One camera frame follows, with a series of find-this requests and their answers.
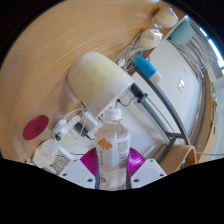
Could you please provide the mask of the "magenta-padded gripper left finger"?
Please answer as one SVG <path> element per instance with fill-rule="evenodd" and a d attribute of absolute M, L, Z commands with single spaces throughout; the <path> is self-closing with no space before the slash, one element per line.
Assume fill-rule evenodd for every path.
<path fill-rule="evenodd" d="M 98 189 L 100 177 L 96 149 L 90 149 L 80 159 L 73 158 L 59 176 L 78 186 Z"/>

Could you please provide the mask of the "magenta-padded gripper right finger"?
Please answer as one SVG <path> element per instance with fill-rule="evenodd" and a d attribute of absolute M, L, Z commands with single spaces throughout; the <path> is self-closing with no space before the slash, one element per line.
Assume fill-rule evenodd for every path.
<path fill-rule="evenodd" d="M 146 159 L 131 148 L 127 165 L 127 187 L 141 188 L 166 176 L 155 159 Z"/>

